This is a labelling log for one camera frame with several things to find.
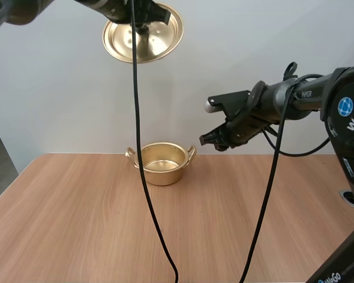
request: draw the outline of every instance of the wooden table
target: wooden table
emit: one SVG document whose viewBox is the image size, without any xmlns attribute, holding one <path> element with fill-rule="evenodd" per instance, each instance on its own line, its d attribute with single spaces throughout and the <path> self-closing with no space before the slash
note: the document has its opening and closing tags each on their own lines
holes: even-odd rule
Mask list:
<svg viewBox="0 0 354 283">
<path fill-rule="evenodd" d="M 272 156 L 197 156 L 149 186 L 180 282 L 240 279 Z M 281 157 L 248 282 L 303 282 L 354 229 L 335 156 Z M 122 155 L 46 154 L 0 197 L 0 282 L 173 282 Z"/>
</svg>

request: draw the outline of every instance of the black cable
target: black cable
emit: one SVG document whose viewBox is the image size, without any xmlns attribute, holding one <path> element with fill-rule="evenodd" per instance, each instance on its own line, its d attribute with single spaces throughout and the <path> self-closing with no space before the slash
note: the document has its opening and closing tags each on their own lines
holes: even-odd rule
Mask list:
<svg viewBox="0 0 354 283">
<path fill-rule="evenodd" d="M 249 267 L 250 267 L 250 263 L 252 261 L 254 248 L 255 248 L 255 245 L 257 243 L 257 239 L 258 239 L 258 236 L 260 234 L 260 231 L 261 231 L 262 221 L 264 220 L 266 207 L 267 207 L 267 202 L 268 202 L 269 197 L 270 197 L 271 187 L 273 186 L 274 176 L 276 174 L 278 157 L 279 157 L 279 152 L 280 152 L 280 149 L 281 149 L 284 122 L 286 120 L 286 112 L 287 112 L 287 108 L 289 106 L 290 99 L 292 97 L 293 90 L 294 90 L 294 88 L 295 88 L 295 86 L 297 84 L 301 83 L 302 81 L 306 80 L 307 78 L 310 78 L 310 76 L 311 75 L 305 75 L 305 76 L 302 76 L 302 77 L 298 78 L 286 91 L 286 97 L 285 97 L 285 101 L 284 101 L 284 104 L 283 104 L 283 109 L 282 109 L 282 112 L 281 112 L 281 120 L 280 120 L 280 124 L 279 124 L 279 129 L 278 129 L 277 143 L 276 143 L 276 148 L 274 150 L 273 161 L 271 163 L 271 169 L 270 169 L 269 179 L 268 179 L 267 186 L 266 186 L 265 196 L 264 196 L 264 200 L 262 202 L 260 215 L 258 217 L 257 225 L 255 227 L 252 243 L 251 243 L 250 248 L 249 248 L 248 258 L 247 258 L 247 261 L 245 263 L 244 271 L 242 272 L 240 283 L 244 283 L 245 277 L 247 277 L 248 270 L 249 270 Z"/>
<path fill-rule="evenodd" d="M 262 132 L 266 138 L 266 140 L 269 142 L 269 144 L 271 145 L 271 147 L 275 150 L 276 146 L 273 144 L 273 142 L 270 140 L 269 136 L 267 135 L 266 131 L 264 129 L 262 129 Z M 315 153 L 317 151 L 319 151 L 320 149 L 322 149 L 323 147 L 325 147 L 328 142 L 330 142 L 330 139 L 327 138 L 322 144 L 320 144 L 319 146 L 315 147 L 313 150 L 310 150 L 309 152 L 304 152 L 304 153 L 286 153 L 286 152 L 282 152 L 281 150 L 279 151 L 280 154 L 288 156 L 288 157 L 302 157 L 302 156 L 308 156 L 312 153 Z"/>
<path fill-rule="evenodd" d="M 135 30 L 135 8 L 134 8 L 134 0 L 131 0 L 131 29 L 132 29 L 132 68 L 133 68 L 133 84 L 134 84 L 134 102 L 135 102 L 135 123 L 136 123 L 136 151 L 137 151 L 137 159 L 139 162 L 139 171 L 140 178 L 142 179 L 144 193 L 146 195 L 147 204 L 149 211 L 152 216 L 153 224 L 155 224 L 156 231 L 158 232 L 158 236 L 163 246 L 166 257 L 168 258 L 169 263 L 171 264 L 173 270 L 175 271 L 175 283 L 178 282 L 178 270 L 169 254 L 168 248 L 166 247 L 163 235 L 161 233 L 158 220 L 155 215 L 155 211 L 153 210 L 151 198 L 149 196 L 146 178 L 144 176 L 143 169 L 143 160 L 142 160 L 142 148 L 140 146 L 140 111 L 139 111 L 139 98 L 137 93 L 137 66 L 136 66 L 136 30 Z"/>
</svg>

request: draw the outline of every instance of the gold pot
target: gold pot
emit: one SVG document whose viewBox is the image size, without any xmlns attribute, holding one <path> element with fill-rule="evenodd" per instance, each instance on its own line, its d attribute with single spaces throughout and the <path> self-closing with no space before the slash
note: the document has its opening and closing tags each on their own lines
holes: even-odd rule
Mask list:
<svg viewBox="0 0 354 283">
<path fill-rule="evenodd" d="M 128 147 L 125 154 L 135 168 L 139 168 L 135 151 Z M 183 171 L 196 155 L 196 147 L 188 150 L 174 143 L 152 143 L 142 148 L 146 181 L 156 186 L 167 186 L 181 179 Z"/>
</svg>

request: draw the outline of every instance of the blue logo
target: blue logo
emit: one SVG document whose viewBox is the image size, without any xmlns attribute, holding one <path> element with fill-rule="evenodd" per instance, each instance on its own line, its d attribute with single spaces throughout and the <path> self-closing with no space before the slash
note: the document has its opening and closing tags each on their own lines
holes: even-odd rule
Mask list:
<svg viewBox="0 0 354 283">
<path fill-rule="evenodd" d="M 338 113 L 340 113 L 342 117 L 347 117 L 348 115 L 351 114 L 353 108 L 354 108 L 353 100 L 349 97 L 344 97 L 340 100 L 338 104 Z"/>
</svg>

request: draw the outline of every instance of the white wall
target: white wall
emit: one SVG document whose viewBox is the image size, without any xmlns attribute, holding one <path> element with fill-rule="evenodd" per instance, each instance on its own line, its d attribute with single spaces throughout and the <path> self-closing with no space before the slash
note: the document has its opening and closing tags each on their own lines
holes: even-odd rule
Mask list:
<svg viewBox="0 0 354 283">
<path fill-rule="evenodd" d="M 354 65 L 354 0 L 165 2 L 182 15 L 185 34 L 170 55 L 139 66 L 143 144 L 199 145 L 224 119 L 204 112 L 208 96 L 276 83 L 291 61 L 300 75 Z M 131 65 L 105 51 L 105 22 L 74 1 L 56 0 L 27 26 L 1 26 L 0 136 L 18 171 L 46 152 L 135 146 Z M 287 122 L 282 148 L 303 152 L 325 137 L 311 114 Z M 258 136 L 226 153 L 271 152 Z"/>
</svg>

